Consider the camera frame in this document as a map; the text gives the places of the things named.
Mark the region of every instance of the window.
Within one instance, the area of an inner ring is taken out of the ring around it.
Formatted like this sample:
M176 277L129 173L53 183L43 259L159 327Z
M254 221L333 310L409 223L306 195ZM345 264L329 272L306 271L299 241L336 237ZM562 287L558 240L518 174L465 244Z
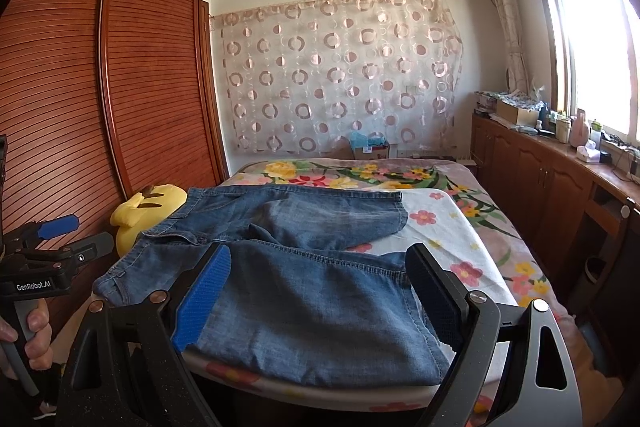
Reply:
M585 110L608 132L640 142L640 19L628 0L545 0L558 109Z

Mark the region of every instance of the pink bottle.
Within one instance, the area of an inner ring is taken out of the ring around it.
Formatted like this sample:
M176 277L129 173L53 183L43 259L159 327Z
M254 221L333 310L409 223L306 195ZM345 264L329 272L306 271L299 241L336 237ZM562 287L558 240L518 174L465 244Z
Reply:
M574 124L569 131L569 144L574 149L585 145L589 139L589 125L587 125L586 115L583 109L578 109L578 116L576 116Z

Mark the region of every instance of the yellow plush toy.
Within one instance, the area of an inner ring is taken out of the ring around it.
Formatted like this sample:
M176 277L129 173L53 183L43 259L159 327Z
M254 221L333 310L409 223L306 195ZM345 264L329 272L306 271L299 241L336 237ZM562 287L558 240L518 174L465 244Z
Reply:
M111 214L110 223L118 227L116 250L123 257L133 247L143 230L156 226L171 216L187 200L187 193L175 185L147 187L120 204Z

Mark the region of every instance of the window curtain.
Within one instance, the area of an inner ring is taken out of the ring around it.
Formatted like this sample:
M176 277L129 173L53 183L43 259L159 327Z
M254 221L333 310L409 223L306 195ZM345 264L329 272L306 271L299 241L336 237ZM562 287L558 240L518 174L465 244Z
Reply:
M495 3L507 45L509 91L519 89L529 93L530 84L522 51L522 26L518 2L517 0L495 0Z
M308 0L214 20L240 152L326 155L353 131L452 153L462 40L444 0Z

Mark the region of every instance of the screw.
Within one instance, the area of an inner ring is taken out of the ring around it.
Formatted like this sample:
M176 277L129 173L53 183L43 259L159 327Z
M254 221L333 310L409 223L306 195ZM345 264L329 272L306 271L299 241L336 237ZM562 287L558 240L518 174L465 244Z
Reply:
M152 292L151 295L149 295L149 300L153 302L153 304L159 304L166 301L166 291L156 290Z
M482 304L483 302L486 302L486 295L480 290L470 291L469 298L476 304Z
M533 301L533 307L542 313L548 311L549 309L549 305L546 303L546 301L543 301L542 299L535 299Z
M102 308L104 308L104 302L97 300L97 301L93 301L91 304L89 304L89 311L91 311L92 313L97 313L102 311Z

